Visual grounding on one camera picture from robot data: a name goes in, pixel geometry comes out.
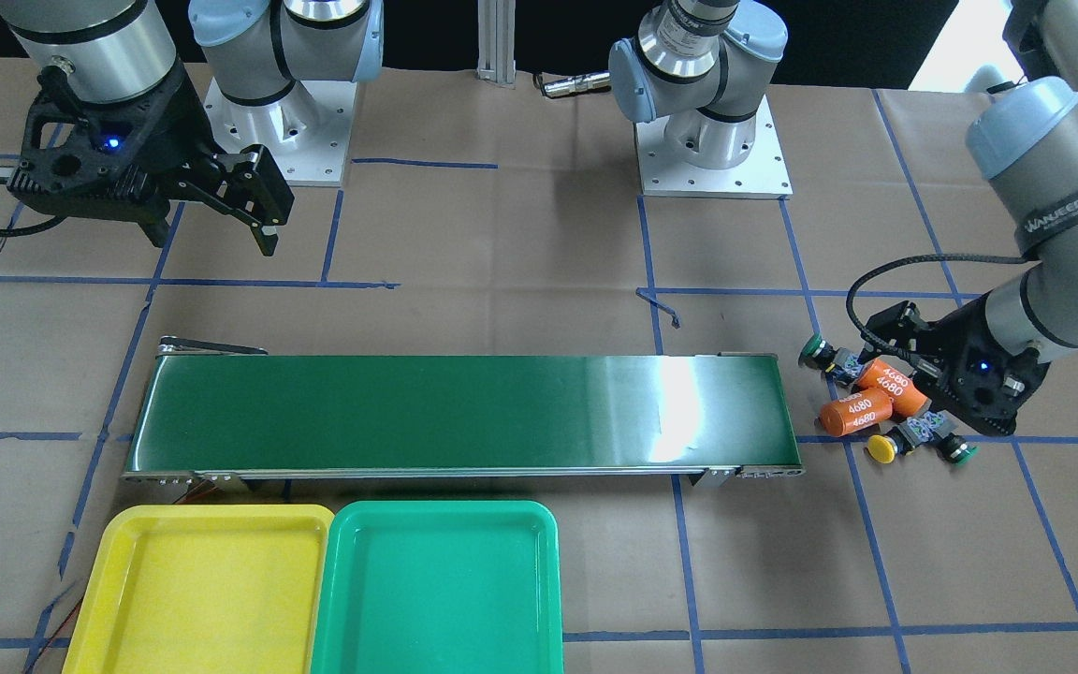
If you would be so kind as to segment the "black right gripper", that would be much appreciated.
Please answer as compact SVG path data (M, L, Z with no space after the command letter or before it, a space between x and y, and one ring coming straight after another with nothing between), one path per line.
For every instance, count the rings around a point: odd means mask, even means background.
M55 64L37 75L19 162L8 192L39 214L141 226L162 247L171 200L217 205L252 231L273 256L294 192L264 145L222 154L196 86L175 64L154 88L123 102L89 104Z

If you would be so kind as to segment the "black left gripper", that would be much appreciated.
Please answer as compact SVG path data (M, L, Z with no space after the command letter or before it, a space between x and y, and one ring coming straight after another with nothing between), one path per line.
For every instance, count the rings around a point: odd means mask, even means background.
M938 321L925 321L915 303L902 301L873 315L866 331L885 342L866 341L865 358L907 355L912 383L932 408L989 436L1015 432L1017 413L1047 375L1037 350L1014 355L989 331L985 302L966 304Z

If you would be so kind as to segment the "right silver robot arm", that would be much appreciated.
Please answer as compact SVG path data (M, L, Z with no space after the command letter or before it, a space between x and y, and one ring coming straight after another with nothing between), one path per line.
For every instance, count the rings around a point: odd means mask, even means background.
M176 201L240 221L273 256L295 185L338 185L355 95L384 63L381 1L193 1L198 95L154 1L0 1L38 64L6 189L56 219L168 240Z

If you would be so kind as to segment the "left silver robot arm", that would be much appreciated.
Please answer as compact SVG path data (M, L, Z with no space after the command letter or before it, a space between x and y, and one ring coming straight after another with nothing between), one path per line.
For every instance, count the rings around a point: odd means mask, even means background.
M857 316L857 290L904 259L865 273L844 301L863 359L902 359L936 408L989 436L1013 434L1051 363L1078 350L1078 1L1014 1L1001 38L1027 80L975 120L966 145L1026 271L937 321L909 302Z

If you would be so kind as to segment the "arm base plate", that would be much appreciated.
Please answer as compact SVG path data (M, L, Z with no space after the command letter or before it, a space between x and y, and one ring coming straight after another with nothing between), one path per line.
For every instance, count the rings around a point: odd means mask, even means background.
M763 98L752 118L723 123L697 110L634 124L642 195L787 200L794 195L779 134Z
M342 187L360 85L346 81L299 82L274 104L229 101L211 81L205 111L215 141L229 153L264 145L291 185Z

